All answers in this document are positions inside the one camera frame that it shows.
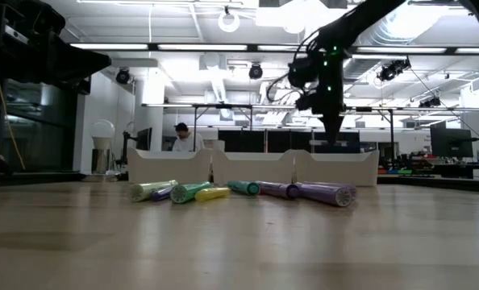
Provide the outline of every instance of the green marker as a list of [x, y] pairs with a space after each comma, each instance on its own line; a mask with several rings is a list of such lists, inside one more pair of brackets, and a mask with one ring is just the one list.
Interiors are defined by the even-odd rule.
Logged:
[[227, 186], [237, 193], [243, 193], [248, 196], [256, 196], [260, 192], [260, 187], [255, 182], [248, 181], [229, 181]]
[[211, 188], [209, 181], [199, 184], [186, 184], [174, 186], [169, 198], [177, 204], [183, 204], [194, 199], [194, 195], [202, 189]]

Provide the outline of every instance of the table surface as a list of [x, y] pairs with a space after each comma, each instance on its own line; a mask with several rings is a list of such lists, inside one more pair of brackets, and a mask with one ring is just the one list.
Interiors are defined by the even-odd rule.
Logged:
[[479, 289], [479, 193], [382, 185], [339, 209], [126, 190], [0, 188], [0, 290]]

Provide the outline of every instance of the yellow marker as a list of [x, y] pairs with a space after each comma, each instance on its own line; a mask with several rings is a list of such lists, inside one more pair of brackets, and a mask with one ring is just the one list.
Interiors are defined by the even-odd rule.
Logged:
[[231, 193], [229, 188], [206, 188], [197, 192], [194, 198], [197, 201], [208, 201], [219, 197], [226, 197]]

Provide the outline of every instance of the glass wall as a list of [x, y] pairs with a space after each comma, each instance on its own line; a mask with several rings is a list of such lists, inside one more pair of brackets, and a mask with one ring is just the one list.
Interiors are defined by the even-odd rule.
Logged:
[[43, 84], [3, 84], [8, 122], [0, 122], [0, 155], [16, 172], [22, 171], [16, 147], [27, 172], [71, 170], [77, 94]]

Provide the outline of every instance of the black cap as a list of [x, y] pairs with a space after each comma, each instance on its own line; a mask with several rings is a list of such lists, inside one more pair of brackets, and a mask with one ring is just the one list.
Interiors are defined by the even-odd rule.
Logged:
[[176, 132], [180, 132], [180, 131], [187, 132], [188, 131], [188, 126], [184, 123], [178, 123], [178, 125], [175, 126], [175, 131]]

